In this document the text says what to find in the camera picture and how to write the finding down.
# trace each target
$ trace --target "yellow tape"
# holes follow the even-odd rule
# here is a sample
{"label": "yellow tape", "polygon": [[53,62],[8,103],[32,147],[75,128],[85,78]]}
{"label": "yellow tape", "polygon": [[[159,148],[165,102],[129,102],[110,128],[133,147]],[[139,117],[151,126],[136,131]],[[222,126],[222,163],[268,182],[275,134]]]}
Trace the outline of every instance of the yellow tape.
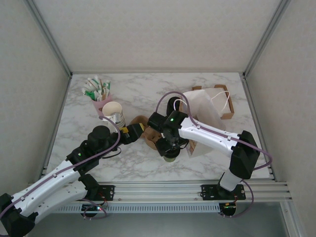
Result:
{"label": "yellow tape", "polygon": [[142,123],[140,123],[139,125],[142,127],[142,130],[144,131],[145,129],[144,129],[143,124],[142,124]]}
{"label": "yellow tape", "polygon": [[123,133],[128,133],[128,128],[127,128],[127,127],[121,127],[120,130],[121,130]]}

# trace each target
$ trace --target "white wall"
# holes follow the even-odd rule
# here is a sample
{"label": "white wall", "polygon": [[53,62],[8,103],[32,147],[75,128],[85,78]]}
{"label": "white wall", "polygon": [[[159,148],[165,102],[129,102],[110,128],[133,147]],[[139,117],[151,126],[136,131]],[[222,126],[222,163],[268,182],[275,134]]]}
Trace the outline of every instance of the white wall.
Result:
{"label": "white wall", "polygon": [[248,78],[279,180],[316,236],[316,1],[292,0]]}
{"label": "white wall", "polygon": [[67,77],[21,0],[0,1],[0,195],[38,178]]}
{"label": "white wall", "polygon": [[279,0],[35,0],[73,72],[242,72]]}

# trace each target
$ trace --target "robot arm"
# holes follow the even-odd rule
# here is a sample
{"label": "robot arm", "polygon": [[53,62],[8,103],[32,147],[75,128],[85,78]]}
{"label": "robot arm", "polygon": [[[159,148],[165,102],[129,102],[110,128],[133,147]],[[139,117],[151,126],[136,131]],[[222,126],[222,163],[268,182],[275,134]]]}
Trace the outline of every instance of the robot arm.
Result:
{"label": "robot arm", "polygon": [[163,135],[156,142],[161,156],[169,154],[177,156],[180,147],[191,139],[217,149],[231,158],[230,167],[224,172],[217,186],[218,195],[225,200],[234,200],[233,191],[241,180],[250,179],[259,157],[257,150],[236,141],[242,140],[256,147],[251,133],[247,131],[243,131],[242,134],[231,133],[195,119],[192,122],[187,114],[180,111],[173,111],[169,117],[154,112],[149,118],[148,125]]}
{"label": "robot arm", "polygon": [[87,140],[52,172],[23,191],[0,196],[0,219],[9,236],[25,236],[41,219],[71,201],[95,199],[100,186],[86,173],[99,164],[102,156],[121,144],[135,142],[143,131],[142,124],[132,124],[123,128],[119,136],[105,126],[95,127]]}

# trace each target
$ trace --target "marble table surface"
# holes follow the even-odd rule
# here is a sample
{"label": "marble table surface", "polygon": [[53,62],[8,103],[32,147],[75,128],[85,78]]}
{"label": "marble table surface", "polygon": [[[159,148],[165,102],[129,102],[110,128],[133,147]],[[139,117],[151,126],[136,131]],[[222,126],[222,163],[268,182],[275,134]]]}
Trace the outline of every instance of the marble table surface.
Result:
{"label": "marble table surface", "polygon": [[[59,124],[47,171],[52,171],[71,151],[78,147],[95,126],[105,125],[98,118],[89,97],[82,94],[84,80],[94,75],[74,75]],[[121,103],[126,124],[137,115],[149,117],[162,95],[169,91],[185,92],[192,86],[203,88],[225,84],[231,93],[235,114],[224,120],[226,130],[251,132],[259,144],[248,102],[238,73],[153,73],[153,74],[99,74],[111,81],[114,101]],[[162,102],[159,113],[165,115],[168,98]],[[100,160],[89,173],[98,182],[107,181],[180,181],[219,179],[229,167],[230,159],[219,151],[189,158],[183,149],[176,161],[166,162],[157,151],[150,149],[144,140],[122,145],[122,153],[114,158]],[[260,155],[257,165],[264,164]],[[256,170],[251,178],[268,178],[267,168]]]}

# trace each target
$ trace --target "wire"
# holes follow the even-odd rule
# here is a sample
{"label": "wire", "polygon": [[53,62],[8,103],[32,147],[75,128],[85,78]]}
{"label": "wire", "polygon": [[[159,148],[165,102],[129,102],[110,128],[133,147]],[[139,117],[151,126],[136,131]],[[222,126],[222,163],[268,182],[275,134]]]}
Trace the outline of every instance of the wire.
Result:
{"label": "wire", "polygon": [[100,195],[101,198],[103,199],[103,203],[101,204],[101,206],[103,206],[105,203],[107,203],[107,207],[106,207],[106,208],[108,208],[109,203],[108,203],[108,201],[105,199],[105,197],[102,195],[102,193],[98,193],[98,195]]}
{"label": "wire", "polygon": [[216,96],[218,96],[219,94],[224,93],[224,92],[225,92],[225,93],[228,92],[228,96],[227,96],[226,103],[225,103],[223,109],[221,110],[221,112],[225,109],[225,107],[226,107],[226,105],[227,105],[227,103],[228,103],[228,100],[229,100],[229,97],[230,97],[231,93],[230,93],[229,91],[227,91],[227,90],[224,90],[224,91],[219,92],[217,95],[215,95],[214,97],[211,98],[211,101],[212,101]]}
{"label": "wire", "polygon": [[102,159],[108,159],[108,158],[112,158],[112,157],[118,156],[118,155],[121,154],[121,152],[122,152],[122,149],[121,149],[120,147],[118,147],[118,149],[119,149],[119,153],[116,153],[116,154],[114,154],[114,155],[112,155],[112,156],[108,156],[108,157],[102,157]]}
{"label": "wire", "polygon": [[[108,149],[96,154],[96,155],[93,155],[83,161],[80,161],[79,163],[77,164],[74,164],[74,165],[70,165],[64,169],[61,169],[59,170],[58,172],[55,173],[55,175],[58,175],[66,170],[69,170],[69,169],[72,169],[72,168],[75,168],[79,165],[82,165],[83,163],[86,163],[98,156],[101,156],[103,154],[107,154],[108,152],[110,152],[118,143],[119,143],[119,140],[120,140],[120,129],[116,126],[116,124],[114,122],[112,122],[110,119],[108,119],[107,117],[104,117],[104,116],[99,116],[99,119],[106,119],[107,121],[109,121],[114,127],[115,129],[118,131],[118,139],[117,141]],[[40,182],[39,184],[37,184],[34,188],[32,188],[31,190],[29,190],[27,193],[25,193],[24,195],[22,195],[20,198],[18,198],[16,201],[14,201],[13,203],[11,203],[9,206],[7,206],[1,213],[0,213],[0,219],[4,216],[4,214],[11,208],[13,207],[15,204],[17,204],[18,202],[20,202],[22,199],[21,198],[25,198],[27,197],[28,195],[30,195],[32,192],[34,192],[35,190],[37,190],[40,186],[42,186],[43,184],[45,184],[46,182],[48,182],[49,180],[53,179],[55,176],[54,175],[51,175],[49,176],[48,178],[46,178],[45,180],[43,180],[42,182]],[[0,237],[8,237],[9,235],[0,235]]]}
{"label": "wire", "polygon": [[173,102],[173,110],[176,110],[176,102],[177,102],[177,101],[182,101],[182,103],[184,103],[185,105],[187,105],[187,103],[184,102],[183,100],[181,100],[181,99],[176,99],[176,100]]}
{"label": "wire", "polygon": [[[93,206],[99,207],[99,208],[104,212],[104,214],[105,214],[105,215],[102,216],[102,217],[90,217],[90,220],[99,220],[99,219],[103,219],[103,218],[106,218],[106,217],[107,217],[107,212],[105,211],[105,209],[104,209],[102,206],[96,204],[95,202],[93,202],[93,201],[91,201],[91,200],[89,200],[89,199],[85,199],[85,198],[81,199],[81,201],[87,201],[87,202],[91,203]],[[92,206],[89,206],[89,207],[87,207],[87,208],[84,210],[84,213],[83,213],[84,219],[86,219],[86,217],[87,217],[87,216],[86,216],[87,210],[89,210],[91,207],[92,207]]]}
{"label": "wire", "polygon": [[180,149],[181,149],[181,150],[182,150],[182,149],[185,149],[185,148],[187,147],[187,145],[188,145],[189,142],[190,142],[190,141],[188,140],[188,141],[186,142],[185,146],[184,146],[184,147],[180,147]]}
{"label": "wire", "polygon": [[[185,101],[187,102],[188,115],[189,115],[189,118],[190,118],[191,122],[192,122],[195,126],[199,126],[199,124],[197,124],[197,122],[195,122],[195,120],[193,119],[193,117],[192,117],[192,115],[191,115],[190,104],[189,104],[189,101],[188,101],[187,97],[186,97],[183,93],[178,92],[178,91],[171,91],[171,92],[166,93],[164,96],[162,96],[162,97],[160,98],[160,100],[158,101],[158,104],[157,104],[157,107],[156,107],[156,112],[158,112],[158,108],[159,108],[159,105],[160,105],[160,103],[162,102],[162,100],[163,100],[167,95],[169,95],[169,94],[179,94],[179,95],[181,95],[181,96],[185,99]],[[209,129],[209,128],[206,128],[206,127],[203,127],[203,126],[200,126],[200,128],[203,129],[203,130],[205,130],[205,131],[214,133],[214,134],[216,134],[216,135],[218,135],[218,136],[221,136],[221,137],[224,137],[224,138],[228,138],[228,135],[222,134],[222,133],[217,132],[217,131],[214,131],[214,130],[212,130],[212,129]],[[242,144],[244,144],[244,145],[246,145],[246,146],[248,146],[248,147],[250,147],[250,148],[252,148],[252,149],[255,149],[255,150],[257,150],[257,151],[259,151],[259,152],[265,154],[265,155],[269,158],[269,161],[268,161],[266,164],[261,165],[261,166],[258,166],[258,167],[256,167],[256,168],[254,168],[254,170],[258,170],[258,169],[267,167],[267,166],[269,166],[269,165],[272,163],[273,158],[272,158],[272,155],[271,155],[270,153],[268,153],[268,152],[266,152],[266,151],[264,151],[264,150],[262,150],[262,149],[260,149],[260,148],[258,148],[258,147],[256,147],[256,146],[254,146],[254,145],[252,145],[252,144],[250,144],[250,143],[244,142],[244,141],[242,141],[242,140],[240,140],[240,139],[238,139],[238,138],[232,137],[231,139],[232,139],[233,141],[242,143]]]}
{"label": "wire", "polygon": [[244,215],[244,214],[246,214],[248,211],[250,211],[251,210],[251,208],[252,208],[252,205],[253,205],[253,203],[254,203],[254,195],[253,195],[253,191],[252,191],[252,189],[251,189],[251,187],[250,187],[250,185],[246,182],[246,181],[244,181],[244,180],[242,180],[242,182],[245,184],[245,185],[247,185],[247,187],[249,188],[249,190],[250,190],[250,193],[251,193],[251,204],[250,204],[250,206],[245,210],[245,211],[243,211],[243,212],[241,212],[241,213],[239,213],[239,214],[237,214],[237,215],[234,215],[234,216],[226,216],[226,215],[222,215],[221,214],[221,216],[223,216],[224,218],[237,218],[237,217],[240,217],[240,216],[242,216],[242,215]]}

